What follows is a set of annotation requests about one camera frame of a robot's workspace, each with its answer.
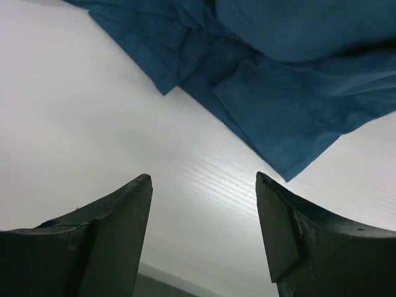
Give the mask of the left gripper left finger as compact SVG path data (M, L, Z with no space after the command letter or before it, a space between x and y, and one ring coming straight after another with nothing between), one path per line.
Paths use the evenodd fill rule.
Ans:
M2 296L132 296L152 201L142 174L31 229L1 232Z

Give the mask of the blue t shirt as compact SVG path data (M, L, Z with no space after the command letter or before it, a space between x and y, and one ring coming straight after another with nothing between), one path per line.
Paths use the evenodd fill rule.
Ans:
M74 1L289 181L395 111L394 1Z

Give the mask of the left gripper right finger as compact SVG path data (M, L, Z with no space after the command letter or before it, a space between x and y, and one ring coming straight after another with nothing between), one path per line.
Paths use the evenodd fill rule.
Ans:
M256 175L270 279L280 296L395 296L395 232L358 223Z

